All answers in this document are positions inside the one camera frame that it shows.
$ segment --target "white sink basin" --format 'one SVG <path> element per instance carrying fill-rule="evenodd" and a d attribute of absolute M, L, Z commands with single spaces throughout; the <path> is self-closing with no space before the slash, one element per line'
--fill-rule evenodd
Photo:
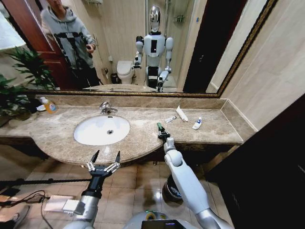
<path fill-rule="evenodd" d="M 129 122 L 116 116 L 97 116 L 81 122 L 74 131 L 74 139 L 84 145 L 104 146 L 124 139 Z"/>

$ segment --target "cable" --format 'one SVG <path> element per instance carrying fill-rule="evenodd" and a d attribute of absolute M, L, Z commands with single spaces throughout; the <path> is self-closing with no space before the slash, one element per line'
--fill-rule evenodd
<path fill-rule="evenodd" d="M 45 196 L 46 196 L 46 192 L 44 191 L 44 190 L 42 190 L 43 191 L 43 195 L 44 195 L 44 198 L 42 199 L 42 202 L 41 202 L 41 207 L 40 207 L 40 214 L 41 214 L 41 217 L 42 217 L 42 219 L 46 222 L 46 224 L 48 224 L 48 226 L 51 228 L 51 229 L 53 229 L 53 227 L 51 226 L 51 224 L 47 221 L 47 219 L 44 217 L 44 215 L 43 215 L 43 213 L 42 213 L 42 207 L 43 207 L 43 202 L 44 202 L 44 200 L 45 200 Z"/>
<path fill-rule="evenodd" d="M 31 199 L 37 197 L 37 196 L 40 196 L 40 197 L 42 197 L 42 198 L 45 198 L 44 195 L 38 193 L 38 192 L 41 192 L 41 191 L 43 191 L 43 190 L 35 191 L 35 192 L 29 194 L 28 196 L 26 196 L 26 197 L 24 197 L 24 198 L 22 198 L 21 200 L 18 200 L 18 201 L 11 201 L 11 200 L 8 200 L 8 201 L 5 201 L 5 202 L 0 202 L 0 206 L 6 207 L 6 208 L 11 208 L 11 207 L 13 207 L 13 206 L 15 206 L 15 205 L 17 205 L 17 204 L 19 204 L 19 203 L 27 202 L 27 201 L 29 201 L 29 200 L 31 200 Z"/>
<path fill-rule="evenodd" d="M 35 197 L 41 197 L 42 200 L 41 200 L 41 208 L 40 208 L 40 213 L 41 213 L 41 217 L 42 219 L 46 222 L 46 224 L 50 227 L 50 229 L 53 229 L 53 227 L 51 226 L 51 224 L 47 221 L 47 219 L 45 218 L 45 216 L 43 215 L 42 213 L 42 207 L 43 207 L 43 203 L 44 203 L 44 200 L 45 199 L 48 199 L 48 197 L 46 197 L 46 192 L 45 190 L 38 190 L 38 191 L 35 191 L 29 195 L 27 195 L 26 197 L 22 198 L 21 200 L 18 200 L 18 201 L 5 201 L 5 202 L 0 202 L 0 206 L 2 207 L 6 207 L 6 208 L 11 208 L 17 204 L 20 204 L 20 203 L 23 203 L 23 202 L 27 202 Z"/>

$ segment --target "soap dispenser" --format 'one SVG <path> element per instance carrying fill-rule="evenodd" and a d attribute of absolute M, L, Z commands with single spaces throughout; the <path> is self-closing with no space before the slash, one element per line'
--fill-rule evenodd
<path fill-rule="evenodd" d="M 57 107 L 55 106 L 55 104 L 52 103 L 50 100 L 46 99 L 46 97 L 41 97 L 40 99 L 44 107 L 50 114 L 53 114 L 57 111 Z"/>

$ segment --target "small tube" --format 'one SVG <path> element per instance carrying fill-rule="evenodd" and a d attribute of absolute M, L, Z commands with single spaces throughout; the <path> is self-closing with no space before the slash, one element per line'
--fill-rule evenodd
<path fill-rule="evenodd" d="M 183 113 L 182 109 L 180 108 L 180 105 L 178 106 L 176 112 L 178 113 L 178 115 L 181 117 L 181 119 L 183 121 L 186 121 L 186 122 L 189 121 L 189 119 L 186 117 L 186 115 Z"/>
<path fill-rule="evenodd" d="M 195 122 L 195 124 L 193 125 L 192 128 L 193 128 L 194 130 L 197 130 L 197 129 L 201 126 L 201 124 L 202 124 L 202 118 L 199 117 L 198 120 Z"/>
<path fill-rule="evenodd" d="M 177 118 L 177 116 L 173 116 L 173 117 L 167 118 L 167 119 L 165 120 L 165 122 L 166 122 L 166 123 L 169 123 L 169 122 L 171 122 L 172 120 L 174 120 L 174 119 L 176 119 L 176 118 Z"/>

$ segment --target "mirror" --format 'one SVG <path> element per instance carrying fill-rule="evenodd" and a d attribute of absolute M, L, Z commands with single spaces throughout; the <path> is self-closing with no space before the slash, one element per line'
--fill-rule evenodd
<path fill-rule="evenodd" d="M 17 49 L 0 51 L 4 77 L 18 78 L 11 84 L 34 90 L 217 94 L 249 48 L 248 34 L 258 32 L 252 28 L 269 1 L 2 2 L 2 23 L 24 40 Z"/>

